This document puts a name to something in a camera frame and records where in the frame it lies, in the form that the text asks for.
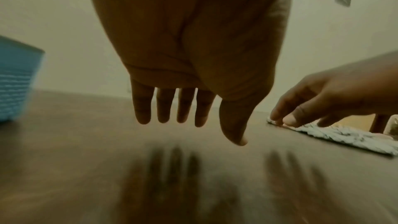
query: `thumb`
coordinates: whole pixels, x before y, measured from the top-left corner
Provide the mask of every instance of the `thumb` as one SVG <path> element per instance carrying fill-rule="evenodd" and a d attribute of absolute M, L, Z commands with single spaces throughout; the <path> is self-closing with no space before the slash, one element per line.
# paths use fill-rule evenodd
<path fill-rule="evenodd" d="M 324 93 L 320 93 L 297 106 L 292 113 L 284 117 L 283 123 L 292 127 L 300 127 L 336 112 L 334 105 L 332 99 Z"/>
<path fill-rule="evenodd" d="M 269 90 L 264 90 L 237 101 L 223 99 L 220 105 L 220 125 L 226 138 L 239 146 L 244 146 L 248 143 L 243 136 L 247 123 L 254 108 L 268 93 Z"/>

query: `blue container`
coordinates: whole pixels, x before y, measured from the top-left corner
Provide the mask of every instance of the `blue container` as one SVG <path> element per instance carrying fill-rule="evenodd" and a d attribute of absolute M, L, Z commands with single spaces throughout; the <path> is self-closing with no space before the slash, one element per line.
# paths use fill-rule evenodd
<path fill-rule="evenodd" d="M 44 51 L 0 36 L 0 122 L 21 115 Z"/>

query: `textured white mat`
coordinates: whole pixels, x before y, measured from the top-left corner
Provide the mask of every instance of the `textured white mat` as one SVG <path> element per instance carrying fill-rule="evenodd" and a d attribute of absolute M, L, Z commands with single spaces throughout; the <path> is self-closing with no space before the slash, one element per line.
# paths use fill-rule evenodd
<path fill-rule="evenodd" d="M 276 125 L 275 122 L 270 119 L 267 121 L 270 124 Z M 392 156 L 398 155 L 398 143 L 392 140 L 392 138 L 390 139 L 388 136 L 383 137 L 381 134 L 373 134 L 343 126 L 330 126 L 321 128 L 315 123 L 306 124 L 298 128 L 293 128 L 286 125 L 283 127 L 314 136 L 318 139 L 338 142 L 381 154 Z"/>

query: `wall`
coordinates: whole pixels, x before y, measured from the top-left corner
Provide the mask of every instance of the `wall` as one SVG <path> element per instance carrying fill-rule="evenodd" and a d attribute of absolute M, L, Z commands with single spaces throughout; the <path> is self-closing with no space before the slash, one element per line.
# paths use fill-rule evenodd
<path fill-rule="evenodd" d="M 257 110 L 270 111 L 307 74 L 398 49 L 394 17 L 396 0 L 353 0 L 350 8 L 294 0 L 275 87 Z M 0 0 L 0 34 L 46 50 L 36 88 L 130 96 L 90 0 Z"/>

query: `table surface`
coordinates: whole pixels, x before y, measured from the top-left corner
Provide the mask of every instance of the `table surface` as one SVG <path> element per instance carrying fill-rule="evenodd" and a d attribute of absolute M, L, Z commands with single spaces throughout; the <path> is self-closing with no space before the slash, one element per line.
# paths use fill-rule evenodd
<path fill-rule="evenodd" d="M 217 110 L 142 126 L 128 99 L 36 92 L 0 125 L 0 223 L 397 223 L 398 159 L 266 118 L 238 147 Z"/>

